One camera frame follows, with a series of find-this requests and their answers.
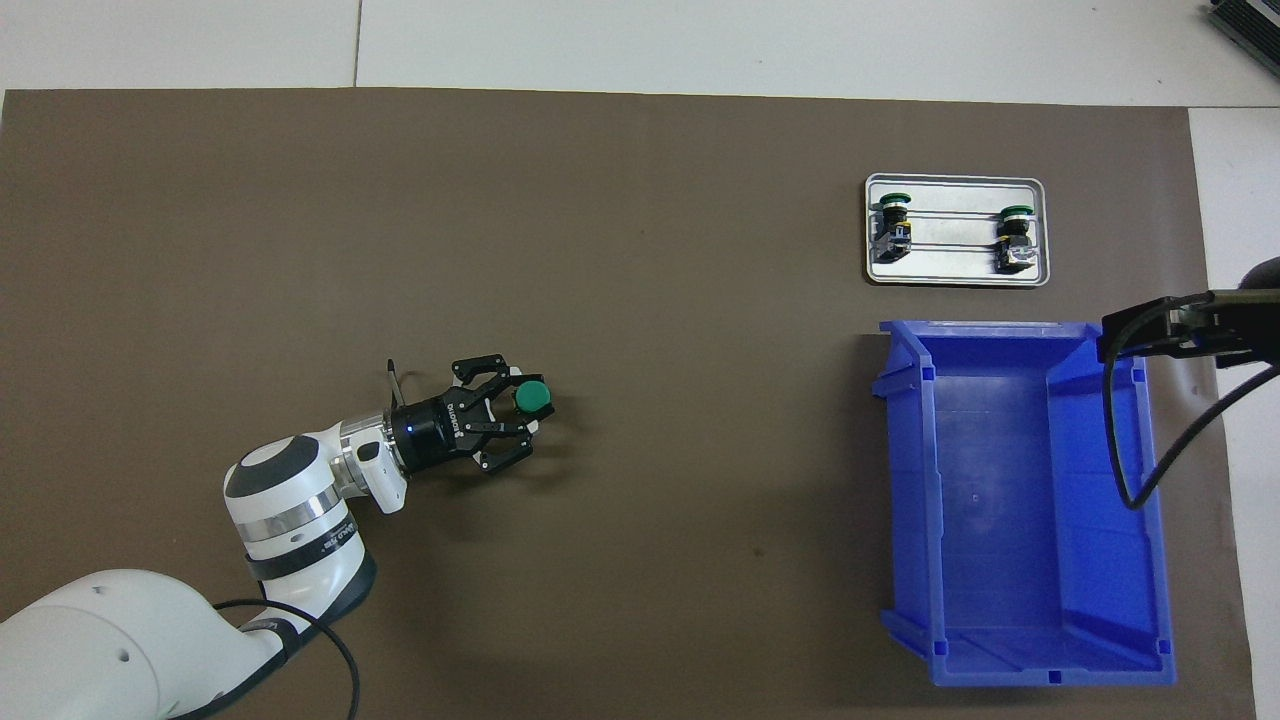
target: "blue plastic bin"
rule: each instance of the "blue plastic bin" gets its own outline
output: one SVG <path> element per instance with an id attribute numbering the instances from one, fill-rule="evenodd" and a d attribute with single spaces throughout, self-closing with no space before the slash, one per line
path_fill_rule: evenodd
<path id="1" fill-rule="evenodd" d="M 937 685 L 1175 679 L 1160 500 L 1120 503 L 1084 323 L 891 322 L 890 634 Z M 1130 477 L 1155 465 L 1146 364 L 1116 369 Z"/>

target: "silver tray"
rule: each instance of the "silver tray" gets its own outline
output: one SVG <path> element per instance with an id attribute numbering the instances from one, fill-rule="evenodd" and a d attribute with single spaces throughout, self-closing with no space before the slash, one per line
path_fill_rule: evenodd
<path id="1" fill-rule="evenodd" d="M 879 233 L 879 199 L 890 192 L 911 196 L 911 251 L 893 263 L 873 263 Z M 1048 282 L 1048 231 L 1044 186 L 1032 178 L 915 176 L 876 173 L 867 178 L 867 277 L 877 283 L 1038 287 Z M 1014 274 L 996 272 L 1000 211 L 1030 205 L 1036 217 L 1028 237 L 1038 251 L 1034 266 Z"/>

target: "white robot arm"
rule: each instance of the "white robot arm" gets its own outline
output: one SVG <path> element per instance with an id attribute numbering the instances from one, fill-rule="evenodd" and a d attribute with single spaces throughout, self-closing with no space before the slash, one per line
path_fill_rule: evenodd
<path id="1" fill-rule="evenodd" d="M 425 468 L 470 456 L 502 471 L 532 452 L 539 420 L 554 411 L 543 377 L 500 355 L 454 363 L 453 387 L 412 405 L 390 361 L 388 374 L 385 413 L 262 446 L 223 479 L 250 574 L 274 607 L 234 628 L 157 573 L 74 580 L 0 623 L 0 720 L 193 720 L 227 707 L 316 634 L 302 614 L 326 626 L 369 594 L 376 565 L 348 498 L 372 496 L 394 512 L 407 478 Z M 508 389 L 515 407 L 500 421 L 494 402 Z M 507 448 L 494 452 L 490 441 Z"/>

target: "black cable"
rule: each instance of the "black cable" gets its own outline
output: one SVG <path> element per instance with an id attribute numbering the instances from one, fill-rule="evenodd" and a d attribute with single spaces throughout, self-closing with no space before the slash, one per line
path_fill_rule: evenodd
<path id="1" fill-rule="evenodd" d="M 228 600 L 215 605 L 214 610 L 224 610 L 227 607 L 271 607 L 275 610 L 283 610 L 302 618 L 310 623 L 312 628 L 320 630 L 325 634 L 325 637 L 333 641 L 334 647 L 337 647 L 338 652 L 342 653 L 342 659 L 347 661 L 347 670 L 351 671 L 351 707 L 347 710 L 347 720 L 355 720 L 356 708 L 360 707 L 360 670 L 356 669 L 356 657 L 351 655 L 349 650 L 347 650 L 347 643 L 342 642 L 342 638 L 338 637 L 338 633 L 333 632 L 333 628 L 330 628 L 328 623 L 324 623 L 319 618 L 310 615 L 287 602 L 278 602 L 275 600 Z"/>
<path id="2" fill-rule="evenodd" d="M 1137 333 L 1139 329 L 1146 327 L 1147 323 L 1151 323 L 1152 320 L 1160 318 L 1160 315 L 1169 313 L 1170 310 L 1176 310 L 1185 305 L 1197 305 L 1201 302 L 1207 302 L 1210 300 L 1212 300 L 1211 293 L 1199 293 L 1199 295 L 1188 295 L 1185 297 L 1175 297 L 1172 300 L 1161 302 L 1160 305 L 1156 305 L 1140 313 L 1139 315 L 1134 316 L 1134 319 L 1129 320 L 1129 323 L 1125 324 L 1125 327 L 1121 328 L 1119 333 L 1116 333 L 1115 340 L 1107 348 L 1106 364 L 1102 370 L 1102 414 L 1107 432 L 1107 452 L 1111 457 L 1111 471 L 1115 475 L 1116 489 L 1120 492 L 1120 501 L 1124 502 L 1124 506 L 1128 507 L 1129 510 L 1138 510 L 1147 502 L 1147 500 L 1151 497 L 1151 493 L 1156 491 L 1156 486 L 1165 477 L 1165 473 L 1167 473 L 1169 468 L 1174 464 L 1175 460 L 1178 460 L 1178 456 L 1181 455 L 1183 450 L 1185 450 L 1187 446 L 1190 445 L 1193 439 L 1196 439 L 1196 436 L 1198 436 L 1201 430 L 1203 430 L 1210 423 L 1212 423 L 1213 419 L 1221 415 L 1228 407 L 1234 405 L 1245 395 L 1253 392 L 1266 382 L 1280 375 L 1280 366 L 1274 365 L 1258 373 L 1257 375 L 1249 378 L 1243 384 L 1240 384 L 1240 387 L 1222 396 L 1217 402 L 1211 405 L 1208 410 L 1202 413 L 1199 418 L 1197 418 L 1190 425 L 1187 427 L 1185 430 L 1183 430 L 1180 436 L 1178 436 L 1178 439 L 1174 441 L 1174 445 L 1169 447 L 1165 455 L 1160 459 L 1160 462 L 1156 464 L 1155 470 L 1152 470 L 1151 475 L 1142 484 L 1142 487 L 1138 491 L 1138 495 L 1135 496 L 1129 495 L 1129 483 L 1124 475 L 1124 466 L 1120 462 L 1120 448 L 1119 443 L 1116 442 L 1115 398 L 1112 396 L 1112 392 L 1115 389 L 1114 375 L 1115 375 L 1116 360 L 1120 359 L 1119 357 L 1120 351 L 1125 347 L 1125 343 L 1129 342 L 1129 338 L 1133 337 L 1134 333 Z"/>

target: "brown mat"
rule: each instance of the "brown mat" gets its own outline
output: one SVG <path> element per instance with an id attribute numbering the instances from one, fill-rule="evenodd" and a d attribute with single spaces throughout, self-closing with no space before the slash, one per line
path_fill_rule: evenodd
<path id="1" fill-rule="evenodd" d="M 873 287 L 873 172 L 1029 176 L 1053 277 Z M 1221 429 L 1167 478 L 1172 688 L 938 689 L 892 643 L 888 318 L 1089 320 L 1204 287 L 1187 113 L 421 90 L 10 91 L 0 615 L 116 566 L 253 596 L 243 452 L 548 375 L 540 452 L 406 509 L 338 624 L 362 717 L 1251 717 Z M 1161 445 L 1215 396 L 1152 372 Z M 225 717 L 339 717 L 314 643 Z"/>

